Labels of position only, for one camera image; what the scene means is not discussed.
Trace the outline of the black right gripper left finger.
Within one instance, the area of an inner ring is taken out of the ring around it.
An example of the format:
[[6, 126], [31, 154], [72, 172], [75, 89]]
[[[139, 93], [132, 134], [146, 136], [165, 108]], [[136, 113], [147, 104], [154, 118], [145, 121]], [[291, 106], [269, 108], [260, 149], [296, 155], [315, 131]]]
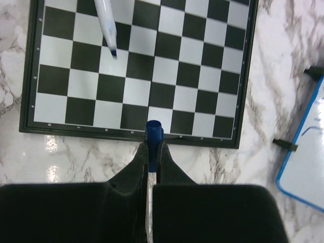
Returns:
[[147, 242], [148, 146], [105, 182], [1, 187], [1, 242]]

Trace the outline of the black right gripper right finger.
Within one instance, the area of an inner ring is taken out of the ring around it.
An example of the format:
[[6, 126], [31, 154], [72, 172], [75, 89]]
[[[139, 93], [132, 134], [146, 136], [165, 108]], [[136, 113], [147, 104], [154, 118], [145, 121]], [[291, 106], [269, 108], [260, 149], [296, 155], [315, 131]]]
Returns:
[[154, 242], [288, 242], [276, 201], [263, 186], [197, 184], [162, 142], [152, 191]]

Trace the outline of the blue marker cap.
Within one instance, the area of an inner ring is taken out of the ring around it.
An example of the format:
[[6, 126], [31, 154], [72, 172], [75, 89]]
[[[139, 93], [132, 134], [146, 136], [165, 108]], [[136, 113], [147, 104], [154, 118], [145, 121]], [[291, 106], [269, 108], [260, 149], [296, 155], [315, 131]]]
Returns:
[[145, 127], [145, 140], [149, 152], [149, 172], [155, 173], [157, 168], [157, 153], [160, 142], [164, 139], [164, 130], [158, 120], [149, 120]]

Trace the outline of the blue framed whiteboard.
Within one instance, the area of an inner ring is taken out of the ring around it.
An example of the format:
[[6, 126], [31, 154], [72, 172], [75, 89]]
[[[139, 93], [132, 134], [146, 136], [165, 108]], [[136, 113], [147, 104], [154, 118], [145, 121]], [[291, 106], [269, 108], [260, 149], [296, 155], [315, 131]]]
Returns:
[[285, 195], [323, 212], [323, 76], [319, 79], [276, 178]]

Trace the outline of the white blue whiteboard marker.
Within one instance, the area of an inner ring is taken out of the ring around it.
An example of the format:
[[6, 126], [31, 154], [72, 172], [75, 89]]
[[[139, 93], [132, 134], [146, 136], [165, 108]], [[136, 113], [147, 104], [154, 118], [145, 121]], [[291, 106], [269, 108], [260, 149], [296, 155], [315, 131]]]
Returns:
[[117, 58], [117, 29], [113, 17], [110, 0], [94, 0], [100, 27], [107, 46], [113, 56]]

